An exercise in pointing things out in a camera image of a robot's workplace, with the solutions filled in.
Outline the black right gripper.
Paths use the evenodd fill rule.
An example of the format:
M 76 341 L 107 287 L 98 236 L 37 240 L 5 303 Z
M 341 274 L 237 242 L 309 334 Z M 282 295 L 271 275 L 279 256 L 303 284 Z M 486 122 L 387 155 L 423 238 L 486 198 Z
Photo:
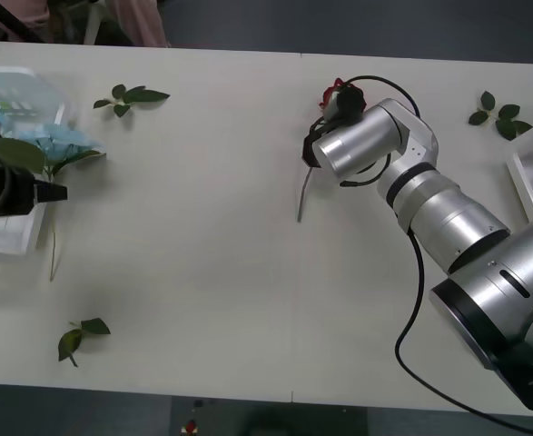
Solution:
M 324 134 L 325 121 L 316 121 L 309 129 L 309 132 L 303 140 L 301 159 L 310 168 L 320 168 L 320 164 L 314 154 L 313 144 L 317 142 Z

